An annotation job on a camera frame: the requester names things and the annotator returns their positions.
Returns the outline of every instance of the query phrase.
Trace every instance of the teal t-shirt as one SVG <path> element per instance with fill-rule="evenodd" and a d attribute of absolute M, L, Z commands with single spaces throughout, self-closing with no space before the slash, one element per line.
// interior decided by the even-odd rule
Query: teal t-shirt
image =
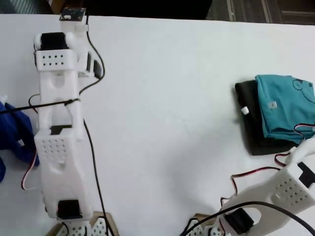
<path fill-rule="evenodd" d="M 257 75 L 258 100 L 265 137 L 286 139 L 299 144 L 303 137 L 293 128 L 299 123 L 315 124 L 313 84 L 292 76 Z M 312 128 L 298 128 L 311 138 Z"/>

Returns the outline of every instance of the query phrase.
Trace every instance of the clothing tag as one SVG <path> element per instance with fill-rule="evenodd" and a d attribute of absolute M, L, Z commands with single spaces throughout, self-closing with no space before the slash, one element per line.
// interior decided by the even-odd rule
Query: clothing tag
<path fill-rule="evenodd" d="M 22 139 L 18 140 L 18 143 L 21 145 L 21 147 L 25 145 Z"/>
<path fill-rule="evenodd" d="M 243 114 L 245 114 L 245 115 L 247 115 L 250 111 L 248 110 L 248 107 L 243 107 L 242 109 L 241 109 L 241 111 L 242 111 L 242 113 Z"/>
<path fill-rule="evenodd" d="M 270 109 L 275 109 L 275 108 L 277 108 L 277 107 L 278 107 L 278 106 L 277 106 L 277 102 L 276 102 L 276 101 L 269 102 L 268 107 L 269 107 Z"/>

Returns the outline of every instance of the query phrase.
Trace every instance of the black cable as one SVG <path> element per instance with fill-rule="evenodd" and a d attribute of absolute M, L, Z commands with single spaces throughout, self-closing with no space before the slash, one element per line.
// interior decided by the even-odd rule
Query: black cable
<path fill-rule="evenodd" d="M 63 223 L 63 225 L 65 226 L 65 228 L 67 229 L 67 235 L 66 235 L 66 236 L 68 236 L 68 235 L 69 235 L 69 232 L 70 232 L 70 231 L 69 231 L 69 227 L 68 227 L 68 225 L 65 224 L 65 222 L 62 222 L 62 223 Z"/>
<path fill-rule="evenodd" d="M 315 236 L 315 230 L 308 224 L 306 223 L 304 220 L 302 220 L 300 217 L 296 216 L 295 214 L 291 213 L 290 211 L 286 210 L 286 209 L 283 209 L 279 206 L 276 206 L 276 205 L 273 205 L 273 204 L 270 204 L 270 203 L 265 203 L 265 202 L 257 202 L 257 201 L 252 201 L 252 202 L 245 202 L 245 203 L 240 203 L 240 204 L 237 204 L 235 206 L 232 206 L 232 207 L 229 207 L 227 209 L 224 209 L 222 211 L 219 211 L 217 212 L 216 214 L 213 214 L 213 215 L 210 215 L 206 218 L 204 218 L 203 220 L 199 221 L 197 224 L 193 225 L 192 227 L 190 227 L 187 231 L 184 231 L 180 234 L 180 236 L 185 236 L 185 235 L 188 235 L 194 228 L 196 228 L 197 226 L 203 224 L 204 222 L 208 221 L 208 220 L 211 220 L 219 215 L 222 215 L 222 214 L 225 214 L 231 210 L 235 210 L 237 208 L 240 208 L 240 207 L 245 207 L 245 206 L 249 206 L 249 205 L 260 205 L 260 206 L 265 206 L 265 207 L 269 207 L 269 208 L 272 208 L 272 209 L 275 209 L 285 215 L 287 215 L 288 217 L 290 217 L 291 219 L 297 221 L 298 223 L 300 223 L 305 229 L 307 229 L 311 235 Z"/>
<path fill-rule="evenodd" d="M 104 202 L 103 202 L 103 197 L 102 197 L 102 192 L 100 190 L 100 186 L 99 186 L 99 182 L 98 182 L 98 176 L 97 176 L 97 169 L 96 169 L 96 161 L 95 161 L 95 152 L 94 152 L 94 146 L 93 146 L 93 142 L 92 142 L 92 138 L 90 135 L 90 131 L 88 129 L 88 126 L 85 122 L 85 119 L 83 119 L 83 124 L 85 127 L 85 130 L 87 131 L 88 137 L 89 137 L 89 141 L 90 141 L 90 145 L 91 145 L 91 151 L 92 151 L 92 159 L 93 159 L 93 167 L 94 167 L 94 174 L 95 174 L 95 179 L 96 179 L 96 185 L 97 185 L 97 190 L 98 190 L 98 194 L 99 194 L 99 199 L 100 199 L 100 203 L 102 205 L 102 211 L 103 211 L 103 215 L 104 215 L 104 220 L 106 223 L 106 235 L 108 235 L 108 229 L 110 231 L 110 233 L 114 236 L 114 232 L 112 227 L 110 226 L 107 216 L 106 216 L 106 211 L 105 211 L 105 207 L 104 207 Z"/>
<path fill-rule="evenodd" d="M 34 95 L 30 96 L 30 98 L 29 98 L 29 105 L 30 105 L 30 106 L 32 106 L 32 104 L 31 104 L 31 99 L 32 99 L 33 97 L 39 96 L 39 95 L 40 95 L 40 94 L 37 93 L 37 94 L 34 94 Z"/>
<path fill-rule="evenodd" d="M 17 111 L 22 111 L 22 110 L 27 110 L 27 109 L 35 109 L 35 108 L 40 108 L 40 107 L 49 107 L 49 106 L 54 106 L 54 105 L 59 105 L 59 104 L 64 104 L 65 106 L 69 105 L 72 102 L 75 101 L 80 101 L 79 98 L 75 99 L 69 99 L 67 101 L 61 101 L 61 102 L 52 102 L 52 103 L 45 103 L 45 104 L 39 104 L 39 105 L 31 105 L 27 107 L 17 107 L 11 110 L 4 110 L 0 111 L 0 115 L 2 114 L 7 114 L 7 113 L 12 113 L 12 112 L 17 112 Z"/>
<path fill-rule="evenodd" d="M 88 13 L 87 13 L 87 18 L 86 18 L 85 24 L 86 25 L 89 24 L 89 15 L 88 15 Z M 81 95 L 81 93 L 83 93 L 86 89 L 88 89 L 88 88 L 92 87 L 93 85 L 96 85 L 97 83 L 99 83 L 105 77 L 105 64 L 104 64 L 103 58 L 101 57 L 100 53 L 98 52 L 98 50 L 94 47 L 93 43 L 91 42 L 89 31 L 87 31 L 87 38 L 88 38 L 89 44 L 94 49 L 94 51 L 96 52 L 96 54 L 98 55 L 98 57 L 99 57 L 99 59 L 100 59 L 100 61 L 102 63 L 103 74 L 100 77 L 96 77 L 98 79 L 97 81 L 95 81 L 95 82 L 89 84 L 88 86 L 84 87 L 83 89 L 81 89 L 80 92 L 79 92 L 79 95 Z"/>

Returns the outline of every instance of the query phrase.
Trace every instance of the white table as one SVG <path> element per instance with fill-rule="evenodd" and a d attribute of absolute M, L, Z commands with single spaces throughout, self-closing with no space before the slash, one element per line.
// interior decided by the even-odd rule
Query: white table
<path fill-rule="evenodd" d="M 10 103 L 27 105 L 38 92 L 33 37 L 59 29 L 58 16 L 0 15 L 0 95 Z M 315 82 L 312 26 L 91 17 L 90 36 L 106 78 L 83 94 L 83 108 L 105 207 L 123 236 L 178 235 L 195 212 L 214 213 L 220 196 L 233 193 L 231 174 L 274 165 L 271 155 L 252 157 L 244 147 L 236 82 L 256 74 Z M 38 191 L 20 190 L 26 165 L 2 157 L 8 170 L 0 184 L 1 232 L 44 235 L 55 221 Z M 85 161 L 100 210 L 90 155 Z M 243 189 L 272 173 L 237 182 Z M 40 187 L 38 170 L 27 185 Z M 299 214 L 313 226 L 314 210 Z M 272 235 L 294 233 L 305 235 L 290 222 Z"/>

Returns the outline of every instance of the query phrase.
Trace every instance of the floor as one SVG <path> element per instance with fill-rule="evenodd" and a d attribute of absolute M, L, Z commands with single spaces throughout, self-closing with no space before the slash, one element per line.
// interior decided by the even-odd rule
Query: floor
<path fill-rule="evenodd" d="M 213 0 L 207 20 L 315 25 L 315 0 Z"/>

